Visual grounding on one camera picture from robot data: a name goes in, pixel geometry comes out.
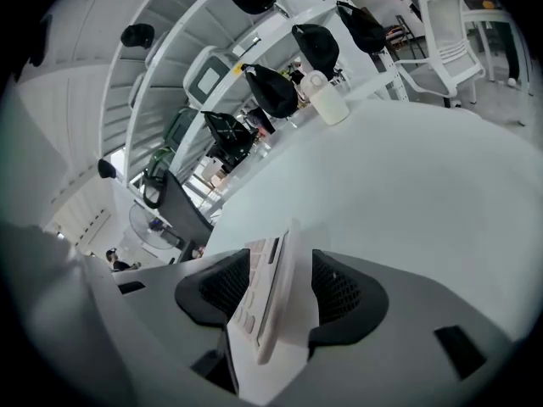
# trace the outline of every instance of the white table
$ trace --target white table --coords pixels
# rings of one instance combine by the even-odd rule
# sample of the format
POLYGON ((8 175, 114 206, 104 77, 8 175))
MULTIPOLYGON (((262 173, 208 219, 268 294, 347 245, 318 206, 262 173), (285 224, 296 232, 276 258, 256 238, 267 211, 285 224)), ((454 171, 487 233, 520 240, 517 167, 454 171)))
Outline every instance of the white table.
POLYGON ((484 54, 486 56, 487 66, 489 67, 489 79, 494 81, 494 67, 492 65, 492 53, 490 52, 489 42, 484 33, 484 28, 481 22, 508 23, 511 26, 512 37, 517 49, 518 64, 520 68, 520 88, 521 91, 531 95, 530 82, 532 78, 532 63, 529 56, 529 48, 526 44, 522 32, 518 29, 517 24, 512 16, 505 10, 498 9, 477 9, 468 10, 463 13, 464 22, 475 23, 477 30, 481 35, 483 42, 484 54))
POLYGON ((366 100, 277 156, 225 204, 206 255, 299 219, 313 248, 443 283, 513 339, 540 297, 543 156, 457 110, 366 100))

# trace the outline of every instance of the table leg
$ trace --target table leg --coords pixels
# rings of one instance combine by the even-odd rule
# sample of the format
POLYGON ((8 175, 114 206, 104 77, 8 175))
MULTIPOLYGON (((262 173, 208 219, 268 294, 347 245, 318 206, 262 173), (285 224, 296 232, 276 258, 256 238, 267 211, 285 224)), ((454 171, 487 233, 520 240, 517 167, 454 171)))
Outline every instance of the table leg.
POLYGON ((520 39, 517 25, 514 22, 510 22, 512 39, 515 42, 515 48, 517 49, 518 65, 520 67, 520 90, 522 93, 528 95, 528 65, 526 60, 526 54, 524 53, 523 43, 520 39))
MULTIPOLYGON (((515 48, 517 49, 518 56, 518 66, 520 69, 520 90, 522 92, 520 109, 524 114, 529 113, 530 104, 529 104, 529 87, 528 87, 528 65, 526 60, 526 54, 524 53, 523 43, 521 41, 521 36, 519 34, 517 25, 513 21, 509 21, 511 26, 512 39, 515 42, 515 48)), ((518 123, 521 126, 526 126, 522 118, 518 120, 518 123)))
POLYGON ((484 49, 484 55, 486 57, 486 64, 489 67, 489 80, 495 81, 494 76, 494 65, 492 64, 492 54, 490 53, 490 46, 489 46, 489 40, 486 37, 486 33, 484 32, 484 27, 481 24, 480 21, 476 21, 475 25, 477 26, 477 30, 479 31, 479 34, 481 36, 481 41, 483 42, 483 49, 484 49))
POLYGON ((529 54, 528 43, 526 42, 524 34, 519 29, 517 29, 517 33, 520 37, 520 42, 523 45, 526 70, 528 72, 528 94, 533 97, 534 93, 532 91, 532 86, 534 85, 534 66, 532 65, 532 57, 529 54))

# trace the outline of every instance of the white container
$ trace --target white container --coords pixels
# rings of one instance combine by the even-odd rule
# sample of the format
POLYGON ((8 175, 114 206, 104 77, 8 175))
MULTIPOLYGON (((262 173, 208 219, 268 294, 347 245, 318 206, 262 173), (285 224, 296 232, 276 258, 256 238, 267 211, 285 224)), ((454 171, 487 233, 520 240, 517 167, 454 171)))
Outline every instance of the white container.
POLYGON ((321 71, 312 71, 307 74, 300 86, 327 124, 336 125, 349 116, 347 103, 321 71))

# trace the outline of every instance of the wall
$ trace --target wall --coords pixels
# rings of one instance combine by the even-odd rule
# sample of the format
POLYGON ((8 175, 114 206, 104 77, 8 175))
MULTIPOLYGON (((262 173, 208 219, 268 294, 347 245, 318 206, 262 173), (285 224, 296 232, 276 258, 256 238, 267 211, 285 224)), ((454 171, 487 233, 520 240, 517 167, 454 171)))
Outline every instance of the wall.
POLYGON ((66 172, 60 153, 33 122, 14 86, 0 104, 0 220, 39 225, 66 172))
POLYGON ((149 268, 167 264, 171 258, 177 258, 181 253, 180 250, 176 248, 159 250, 143 243, 137 237, 129 219, 130 209, 135 203, 134 196, 118 181, 109 181, 112 184, 111 197, 114 208, 111 210, 109 219, 88 244, 87 252, 94 252, 105 259, 105 253, 109 249, 120 247, 121 242, 124 241, 124 246, 129 248, 129 253, 132 255, 126 257, 127 262, 132 262, 131 258, 134 258, 133 262, 140 261, 149 268))

